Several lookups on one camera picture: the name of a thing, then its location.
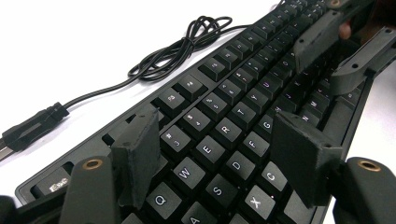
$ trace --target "white background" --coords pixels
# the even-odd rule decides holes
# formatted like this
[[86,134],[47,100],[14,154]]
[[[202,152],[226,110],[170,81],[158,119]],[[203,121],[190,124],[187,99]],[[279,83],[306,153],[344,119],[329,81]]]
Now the white background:
[[[230,16],[232,26],[251,24],[277,3],[136,2],[2,1],[0,133],[56,102],[65,104],[81,94],[124,81],[130,68],[152,51],[180,39],[189,23],[201,15]],[[193,54],[179,70],[203,56],[204,53]],[[393,171],[394,71],[395,63],[387,70],[387,76],[380,76],[375,82],[349,154],[383,162]],[[0,194],[15,197],[14,190],[20,183],[159,86],[161,83],[134,83],[130,89],[73,106],[71,115],[53,132],[0,162]],[[333,220],[328,217],[325,222]]]

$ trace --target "cable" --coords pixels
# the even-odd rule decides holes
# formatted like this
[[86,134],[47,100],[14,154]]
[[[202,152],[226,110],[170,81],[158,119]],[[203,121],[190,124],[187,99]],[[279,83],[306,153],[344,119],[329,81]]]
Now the cable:
[[248,25],[241,25],[222,30],[232,21],[233,19],[230,17],[213,19],[201,16],[190,23],[184,37],[166,48],[150,53],[133,67],[128,73],[127,80],[118,85],[79,96],[65,105],[56,103],[3,132],[2,138],[0,138],[0,161],[16,151],[26,149],[34,141],[52,131],[64,117],[69,115],[67,109],[71,106],[94,96],[123,88],[137,79],[143,81],[163,79],[178,69],[193,52],[207,48],[216,42],[222,34],[248,27]]

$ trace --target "keyboard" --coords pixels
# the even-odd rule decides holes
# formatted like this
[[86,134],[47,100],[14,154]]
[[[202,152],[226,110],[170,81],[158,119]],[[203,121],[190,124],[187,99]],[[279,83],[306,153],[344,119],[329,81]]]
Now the keyboard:
[[339,43],[295,73],[293,43],[325,12],[324,1],[287,1],[22,183],[17,197],[30,203],[67,186],[74,164],[107,156],[136,111],[152,106],[160,164],[143,208],[122,211],[126,222],[320,223],[327,207],[302,204],[270,146],[275,114],[288,111],[347,154],[372,81],[331,96],[329,75],[357,46]]

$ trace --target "keyboard frame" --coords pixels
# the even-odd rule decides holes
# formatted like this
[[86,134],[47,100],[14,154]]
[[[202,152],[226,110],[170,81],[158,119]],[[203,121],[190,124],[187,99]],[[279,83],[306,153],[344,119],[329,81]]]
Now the keyboard frame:
[[[110,121],[105,127],[85,139],[83,142],[78,144],[77,146],[73,147],[70,151],[62,155],[61,158],[58,160],[54,161],[52,164],[48,165],[46,168],[35,174],[34,176],[30,177],[23,183],[17,186],[15,189],[15,194],[17,198],[20,200],[22,204],[28,204],[30,202],[33,202],[36,200],[35,196],[33,195],[31,189],[33,186],[35,186],[39,181],[50,175],[52,172],[54,172],[56,169],[59,167],[67,164],[67,163],[73,163],[77,164],[79,161],[82,161],[86,158],[89,158],[91,156],[108,156],[110,153],[110,147],[104,142],[102,139],[104,135],[109,133],[110,131],[113,132],[114,134],[121,133],[123,131],[121,124],[125,122],[125,120],[129,119],[131,116],[135,114],[137,110],[140,109],[142,105],[149,104],[153,102],[157,96],[164,90],[173,87],[180,79],[182,79],[185,75],[191,75],[195,77],[197,80],[199,80],[203,85],[207,87],[207,91],[202,94],[195,102],[191,103],[187,108],[183,110],[183,113],[180,113],[178,116],[173,118],[168,124],[164,125],[163,128],[160,130],[160,134],[163,134],[167,129],[169,129],[172,125],[174,125],[179,119],[181,119],[184,116],[185,112],[190,111],[192,108],[197,106],[199,102],[203,98],[205,98],[210,92],[212,92],[222,81],[227,79],[234,71],[236,71],[239,66],[236,66],[233,70],[231,70],[224,78],[219,80],[218,82],[214,82],[212,79],[210,79],[207,75],[203,74],[198,67],[201,66],[207,59],[212,58],[216,54],[218,54],[223,48],[227,47],[230,43],[238,39],[244,32],[251,31],[253,28],[253,25],[258,23],[257,21],[253,23],[251,26],[249,26],[247,29],[243,30],[224,44],[220,45],[218,48],[214,49],[212,52],[207,54],[203,59],[198,61],[197,63],[193,64],[191,67],[187,68],[185,71],[181,72],[178,76],[174,77],[170,81],[168,81],[165,85],[161,86],[158,90],[150,94],[148,97],[140,101],[138,104],[133,105],[130,109],[122,113],[120,116],[117,118],[113,119]],[[248,56],[245,60],[243,60],[240,64],[245,63],[248,61],[255,53],[257,53],[261,48],[256,49],[251,53],[250,56]],[[347,152],[349,150],[349,147],[352,143],[353,136],[356,132],[356,129],[359,124],[359,120],[361,118],[361,114],[364,108],[364,105],[367,101],[370,89],[373,85],[373,80],[367,78],[364,84],[364,87],[361,91],[361,97],[359,99],[359,102],[356,106],[356,109],[354,111],[352,120],[350,121],[350,124],[348,126],[348,129],[346,131],[346,135],[342,144],[342,147],[344,149],[344,155],[343,159],[347,157]],[[324,216],[326,214],[326,211],[328,209],[328,206],[322,206],[318,207],[317,210],[315,211],[314,217],[311,221],[311,223],[321,223],[324,219]]]

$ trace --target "usb connector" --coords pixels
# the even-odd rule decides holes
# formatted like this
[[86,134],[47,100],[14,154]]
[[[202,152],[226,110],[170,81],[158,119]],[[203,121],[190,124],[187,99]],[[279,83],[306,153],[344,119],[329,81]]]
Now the usb connector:
[[0,139],[0,161],[29,147],[35,140],[55,128],[67,115],[69,112],[64,106],[56,103],[5,131]]

